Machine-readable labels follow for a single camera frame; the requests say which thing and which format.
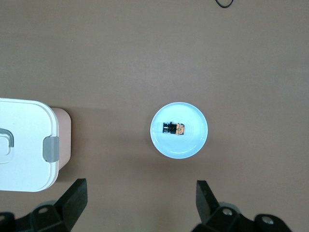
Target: container lid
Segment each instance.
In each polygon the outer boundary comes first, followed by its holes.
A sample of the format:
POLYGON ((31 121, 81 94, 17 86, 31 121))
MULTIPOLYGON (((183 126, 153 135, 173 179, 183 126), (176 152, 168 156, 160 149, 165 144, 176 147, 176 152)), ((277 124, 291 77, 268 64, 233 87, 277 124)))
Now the container lid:
POLYGON ((208 126, 202 112, 185 102, 162 107, 150 125, 150 136, 163 155, 184 159, 196 154, 205 144, 208 126))
POLYGON ((58 121, 38 101, 0 98, 0 190, 36 192, 58 176, 58 121))

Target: gray latch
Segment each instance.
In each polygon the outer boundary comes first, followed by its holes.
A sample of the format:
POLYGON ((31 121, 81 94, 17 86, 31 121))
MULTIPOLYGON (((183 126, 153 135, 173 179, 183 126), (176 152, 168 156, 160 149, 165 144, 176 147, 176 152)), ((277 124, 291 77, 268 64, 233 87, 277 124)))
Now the gray latch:
POLYGON ((10 132, 9 130, 0 128, 0 134, 6 134, 10 138, 9 147, 14 147, 14 136, 12 132, 10 132))
POLYGON ((49 163, 59 160, 59 137, 46 137, 43 140, 43 157, 49 163))

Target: black cable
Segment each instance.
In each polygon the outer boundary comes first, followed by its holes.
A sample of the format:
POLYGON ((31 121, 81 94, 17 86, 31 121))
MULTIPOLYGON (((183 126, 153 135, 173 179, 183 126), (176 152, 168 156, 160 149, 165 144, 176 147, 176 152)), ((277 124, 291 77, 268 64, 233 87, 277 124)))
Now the black cable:
POLYGON ((232 5, 233 1, 234 1, 234 0, 231 0, 230 4, 224 6, 224 5, 222 5, 218 0, 216 0, 216 2, 218 3, 218 5, 221 6, 222 8, 227 8, 227 7, 229 7, 230 5, 232 5))

